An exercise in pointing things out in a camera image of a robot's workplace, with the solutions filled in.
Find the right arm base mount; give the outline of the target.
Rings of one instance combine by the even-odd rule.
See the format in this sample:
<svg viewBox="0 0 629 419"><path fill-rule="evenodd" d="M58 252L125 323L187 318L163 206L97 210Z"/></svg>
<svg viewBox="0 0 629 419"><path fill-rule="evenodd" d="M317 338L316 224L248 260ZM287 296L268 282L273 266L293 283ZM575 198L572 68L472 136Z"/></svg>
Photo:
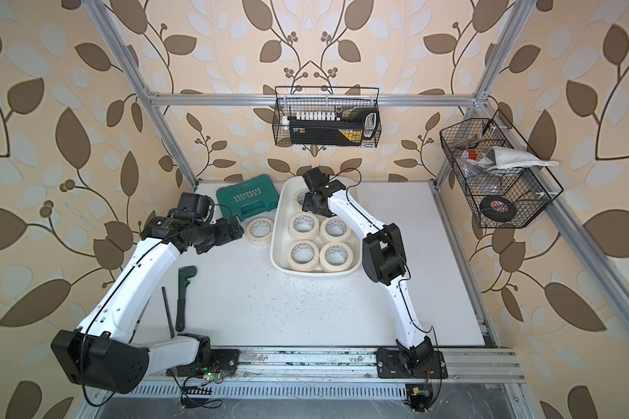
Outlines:
<svg viewBox="0 0 629 419"><path fill-rule="evenodd" d="M434 350L428 357L413 359L398 348L380 348L375 352L380 379L447 379L448 371L442 352Z"/></svg>

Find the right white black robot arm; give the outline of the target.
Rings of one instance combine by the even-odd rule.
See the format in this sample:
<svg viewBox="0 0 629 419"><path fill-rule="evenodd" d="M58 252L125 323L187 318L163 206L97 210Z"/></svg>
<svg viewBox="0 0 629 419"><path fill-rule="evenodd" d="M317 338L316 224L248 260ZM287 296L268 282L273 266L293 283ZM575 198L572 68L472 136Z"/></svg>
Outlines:
<svg viewBox="0 0 629 419"><path fill-rule="evenodd" d="M302 177L309 190L302 209L326 218L341 218L362 240L363 270L389 301L398 347L406 351L432 349L429 332L419 323L408 291L411 273L398 225L372 216L335 176L314 168Z"/></svg>

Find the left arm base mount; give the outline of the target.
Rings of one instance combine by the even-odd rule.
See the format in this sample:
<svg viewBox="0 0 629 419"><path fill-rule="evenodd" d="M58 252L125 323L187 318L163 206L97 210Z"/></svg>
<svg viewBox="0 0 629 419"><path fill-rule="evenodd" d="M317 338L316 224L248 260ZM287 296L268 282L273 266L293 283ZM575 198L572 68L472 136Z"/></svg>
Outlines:
<svg viewBox="0 0 629 419"><path fill-rule="evenodd" d="M205 349L204 354L194 362L171 368L166 371L166 375L218 380L222 376L226 377L236 374L239 366L239 356L239 349Z"/></svg>

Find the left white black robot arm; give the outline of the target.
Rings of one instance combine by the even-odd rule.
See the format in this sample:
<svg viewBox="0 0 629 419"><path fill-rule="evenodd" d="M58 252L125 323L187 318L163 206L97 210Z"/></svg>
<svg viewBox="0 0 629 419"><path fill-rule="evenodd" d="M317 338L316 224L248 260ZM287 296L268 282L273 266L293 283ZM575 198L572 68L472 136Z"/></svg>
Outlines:
<svg viewBox="0 0 629 419"><path fill-rule="evenodd" d="M184 193L167 216L146 223L127 267L91 314L52 340L52 352L71 383L127 394L146 376L211 366L209 337L184 333L182 321L169 340L147 346L135 346L132 340L162 277L184 252L194 248L203 254L243 236L239 217L215 219L215 207L211 197Z"/></svg>

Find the white plastic storage tray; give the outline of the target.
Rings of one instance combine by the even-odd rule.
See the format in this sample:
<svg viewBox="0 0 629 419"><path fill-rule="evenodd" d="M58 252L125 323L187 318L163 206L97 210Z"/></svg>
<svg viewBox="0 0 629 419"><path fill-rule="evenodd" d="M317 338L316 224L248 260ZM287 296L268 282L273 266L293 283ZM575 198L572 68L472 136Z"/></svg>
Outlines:
<svg viewBox="0 0 629 419"><path fill-rule="evenodd" d="M362 264L361 240L341 218L304 211L307 192L300 177L282 186L270 246L273 267L304 279L333 279L353 273Z"/></svg>

